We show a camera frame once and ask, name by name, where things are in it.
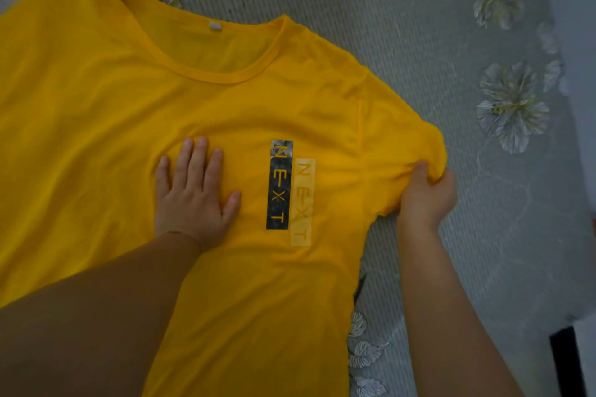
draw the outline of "left hand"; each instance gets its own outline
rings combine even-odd
[[[169,184],[168,157],[161,158],[156,171],[157,209],[155,234],[181,233],[193,239],[203,253],[215,247],[229,229],[240,209],[240,192],[219,205],[223,152],[213,151],[205,168],[208,142],[205,137],[184,140]]]

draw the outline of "textured fabric surface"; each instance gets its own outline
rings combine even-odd
[[[0,0],[0,9],[13,0]],[[567,100],[545,97],[552,120],[527,151],[511,156],[476,123],[480,73],[526,60],[540,72],[536,25],[548,0],[526,0],[511,32],[480,29],[473,0],[182,0],[191,11],[235,22],[287,13],[353,53],[445,136],[458,174],[459,204],[442,235],[482,322],[528,396],[558,395],[548,335],[596,307],[594,241],[575,126]],[[353,371],[380,380],[389,396],[413,396],[393,217],[369,232],[360,339],[389,342],[380,359]]]

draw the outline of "white wall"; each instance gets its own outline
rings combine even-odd
[[[596,211],[596,0],[551,0],[584,176]]]

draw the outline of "yellow t-shirt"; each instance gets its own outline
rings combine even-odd
[[[287,16],[21,0],[0,38],[0,306],[150,240],[160,156],[207,136],[242,208],[184,281],[144,395],[346,396],[368,227],[417,160],[442,175],[440,132]]]

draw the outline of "neckline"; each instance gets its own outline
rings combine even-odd
[[[136,39],[137,42],[144,47],[146,51],[153,56],[153,58],[155,58],[155,60],[177,74],[191,78],[193,80],[210,82],[214,84],[236,84],[247,81],[263,72],[277,56],[279,49],[281,48],[287,35],[288,25],[292,22],[287,15],[281,15],[271,22],[266,22],[264,24],[235,24],[233,22],[211,19],[210,17],[197,15],[195,13],[191,13],[190,11],[174,8],[158,0],[135,1],[142,3],[147,10],[151,10],[159,16],[186,22],[188,24],[208,24],[209,22],[216,22],[220,24],[222,28],[243,32],[246,32],[251,28],[262,28],[265,26],[273,26],[279,30],[272,43],[269,45],[267,50],[265,50],[264,54],[261,55],[255,62],[252,62],[252,64],[248,67],[234,72],[206,71],[192,68],[188,65],[177,62],[175,59],[165,53],[153,42],[153,40],[141,27],[137,18],[130,11],[130,8],[124,3],[124,1],[115,0],[119,11],[123,15],[124,27],[126,28],[127,33],[134,37],[134,39]]]

